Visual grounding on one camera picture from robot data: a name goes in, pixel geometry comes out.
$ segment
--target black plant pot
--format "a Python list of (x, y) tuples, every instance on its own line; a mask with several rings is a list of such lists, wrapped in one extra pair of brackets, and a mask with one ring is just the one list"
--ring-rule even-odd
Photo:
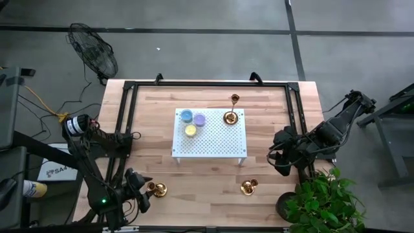
[(294, 193), (294, 192), (284, 193), (279, 197), (278, 201), (276, 202), (276, 212), (280, 215), (280, 217), (282, 217), (285, 221), (288, 221), (289, 223), (292, 223), (292, 222), (290, 222), (287, 219), (287, 213), (286, 213), (287, 204), (286, 204), (286, 202), (289, 201), (290, 198), (292, 198), (295, 195), (296, 195), (296, 193)]

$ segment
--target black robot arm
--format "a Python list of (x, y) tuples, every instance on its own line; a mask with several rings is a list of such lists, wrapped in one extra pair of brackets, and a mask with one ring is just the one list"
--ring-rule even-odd
[(110, 183), (104, 181), (94, 158), (89, 155), (91, 142), (99, 144), (108, 154), (130, 150), (132, 135), (106, 133), (100, 129), (99, 123), (88, 115), (66, 119), (62, 130), (63, 138), (68, 142), (69, 152), (76, 159), (78, 171), (83, 175), (88, 186), (87, 198), (91, 210), (81, 221), (90, 222), (96, 214), (105, 215), (108, 229), (118, 230), (128, 224), (122, 203), (129, 199), (137, 201), (142, 213), (147, 212), (150, 207), (149, 197), (152, 193), (141, 194), (139, 189), (152, 178), (143, 177), (129, 168), (124, 175), (126, 183), (111, 186)]
[(280, 174), (288, 176), (291, 166), (304, 173), (303, 170), (314, 162), (318, 154), (337, 152), (347, 142), (354, 120), (375, 109), (375, 100), (369, 99), (360, 91), (351, 90), (334, 107), (344, 100), (347, 101), (336, 116), (321, 122), (311, 132), (298, 135), (290, 126), (277, 132), (267, 154), (269, 164)]

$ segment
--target yellow cable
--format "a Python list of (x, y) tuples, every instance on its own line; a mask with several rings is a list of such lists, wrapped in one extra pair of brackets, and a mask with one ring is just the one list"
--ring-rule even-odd
[(64, 114), (55, 113), (43, 102), (43, 100), (38, 96), (38, 94), (36, 94), (30, 87), (28, 86), (24, 86), (24, 87), (26, 87), (26, 89), (28, 89), (34, 96), (36, 96), (36, 98), (41, 102), (41, 104), (46, 107), (49, 113), (52, 113), (53, 115), (56, 115), (57, 117), (59, 117), (59, 122), (62, 122), (68, 116), (68, 113), (64, 113)]

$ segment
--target brass candle holder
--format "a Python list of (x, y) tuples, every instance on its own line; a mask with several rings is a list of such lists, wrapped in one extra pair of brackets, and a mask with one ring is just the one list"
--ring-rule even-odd
[(153, 192), (155, 197), (164, 197), (167, 194), (167, 186), (163, 183), (149, 182), (147, 190)]
[(258, 184), (259, 182), (256, 179), (252, 179), (251, 181), (243, 181), (243, 183), (241, 183), (240, 190), (245, 195), (252, 195)]
[(223, 120), (226, 122), (226, 124), (236, 124), (237, 121), (239, 121), (239, 117), (237, 116), (237, 113), (233, 112), (234, 105), (239, 101), (240, 96), (233, 94), (232, 95), (232, 110), (228, 111), (224, 114)]

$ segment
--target white paper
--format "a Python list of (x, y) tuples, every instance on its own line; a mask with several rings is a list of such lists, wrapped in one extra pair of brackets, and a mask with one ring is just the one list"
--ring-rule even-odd
[[(67, 149), (67, 144), (49, 144), (49, 146), (70, 154)], [(46, 162), (40, 168), (38, 181), (75, 181), (77, 174), (78, 171), (76, 169), (56, 162)]]

